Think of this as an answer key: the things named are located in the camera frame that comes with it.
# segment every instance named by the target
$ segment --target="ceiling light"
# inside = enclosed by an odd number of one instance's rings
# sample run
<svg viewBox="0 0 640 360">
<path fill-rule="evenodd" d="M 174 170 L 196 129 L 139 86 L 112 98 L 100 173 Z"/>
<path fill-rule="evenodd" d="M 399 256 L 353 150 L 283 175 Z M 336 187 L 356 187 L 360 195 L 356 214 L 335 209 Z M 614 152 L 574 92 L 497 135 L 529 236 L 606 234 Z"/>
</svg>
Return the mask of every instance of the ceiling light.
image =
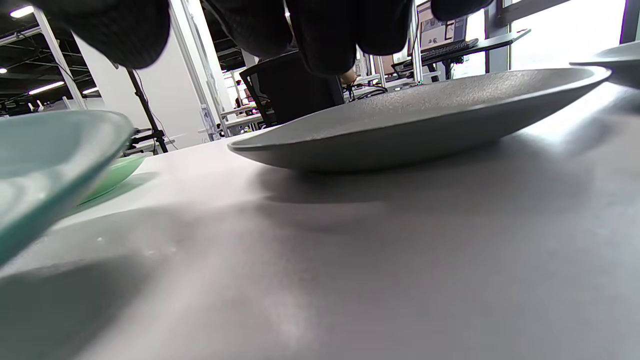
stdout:
<svg viewBox="0 0 640 360">
<path fill-rule="evenodd" d="M 96 91 L 98 91 L 98 88 L 97 88 L 97 87 L 95 87 L 95 88 L 90 88 L 90 89 L 86 89 L 86 90 L 85 90 L 85 91 L 83 91 L 82 93 L 83 93 L 83 94 L 90 94 L 90 93 L 92 93 L 92 92 L 96 92 Z"/>
<path fill-rule="evenodd" d="M 29 15 L 30 13 L 33 13 L 33 6 L 25 6 L 21 9 L 15 10 L 10 15 L 12 17 L 23 17 Z"/>
<path fill-rule="evenodd" d="M 47 86 L 43 86 L 42 88 L 37 88 L 35 90 L 30 91 L 29 95 L 37 94 L 38 92 L 43 92 L 44 90 L 57 88 L 58 86 L 64 85 L 64 84 L 65 84 L 64 81 L 59 81 L 57 83 L 49 84 Z"/>
</svg>

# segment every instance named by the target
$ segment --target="keyboard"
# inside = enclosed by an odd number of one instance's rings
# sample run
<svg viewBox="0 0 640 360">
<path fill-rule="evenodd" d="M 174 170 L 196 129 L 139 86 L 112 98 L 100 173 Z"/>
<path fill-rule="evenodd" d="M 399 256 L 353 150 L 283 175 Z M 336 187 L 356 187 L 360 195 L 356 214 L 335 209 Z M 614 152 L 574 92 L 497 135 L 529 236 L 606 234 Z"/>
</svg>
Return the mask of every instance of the keyboard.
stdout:
<svg viewBox="0 0 640 360">
<path fill-rule="evenodd" d="M 471 49 L 472 47 L 475 47 L 477 44 L 478 44 L 478 39 L 476 38 L 469 41 L 461 41 L 453 44 L 445 44 L 442 47 L 437 47 L 435 49 L 430 49 L 425 51 L 420 55 L 420 57 L 422 58 L 422 62 L 424 63 L 429 59 L 437 58 L 442 55 L 455 53 L 456 51 Z"/>
</svg>

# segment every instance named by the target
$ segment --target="black glove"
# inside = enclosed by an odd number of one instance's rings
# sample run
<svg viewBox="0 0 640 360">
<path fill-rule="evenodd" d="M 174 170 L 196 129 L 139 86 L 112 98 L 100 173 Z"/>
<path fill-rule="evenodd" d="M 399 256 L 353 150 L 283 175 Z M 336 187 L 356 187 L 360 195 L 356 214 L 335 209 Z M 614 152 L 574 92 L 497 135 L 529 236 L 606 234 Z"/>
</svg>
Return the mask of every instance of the black glove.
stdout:
<svg viewBox="0 0 640 360">
<path fill-rule="evenodd" d="M 282 0 L 206 0 L 225 31 L 259 57 L 292 42 Z M 355 46 L 374 55 L 402 50 L 413 0 L 287 0 L 292 28 L 308 68 L 339 75 L 355 61 Z M 432 0 L 440 20 L 476 12 L 492 0 Z M 162 53 L 169 34 L 167 0 L 33 0 L 48 16 L 124 67 L 141 69 Z"/>
</svg>

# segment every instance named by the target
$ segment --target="window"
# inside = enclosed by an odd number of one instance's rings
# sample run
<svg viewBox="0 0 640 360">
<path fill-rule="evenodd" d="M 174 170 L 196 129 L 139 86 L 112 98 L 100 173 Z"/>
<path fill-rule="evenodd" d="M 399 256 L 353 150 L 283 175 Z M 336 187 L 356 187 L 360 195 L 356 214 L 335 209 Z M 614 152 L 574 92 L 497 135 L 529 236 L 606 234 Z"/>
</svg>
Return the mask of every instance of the window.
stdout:
<svg viewBox="0 0 640 360">
<path fill-rule="evenodd" d="M 625 0 L 571 0 L 514 21 L 512 31 L 532 31 L 511 46 L 511 69 L 564 67 L 617 46 L 624 11 Z"/>
</svg>

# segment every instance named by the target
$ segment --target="black chair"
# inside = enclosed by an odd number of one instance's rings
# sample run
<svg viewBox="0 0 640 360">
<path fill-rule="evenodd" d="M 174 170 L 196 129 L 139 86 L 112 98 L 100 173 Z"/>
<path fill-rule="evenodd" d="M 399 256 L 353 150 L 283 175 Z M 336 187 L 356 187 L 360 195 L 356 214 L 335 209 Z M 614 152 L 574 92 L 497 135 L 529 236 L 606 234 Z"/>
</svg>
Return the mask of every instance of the black chair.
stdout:
<svg viewBox="0 0 640 360">
<path fill-rule="evenodd" d="M 311 74 L 298 51 L 261 61 L 240 77 L 267 126 L 344 104 L 340 79 Z"/>
</svg>

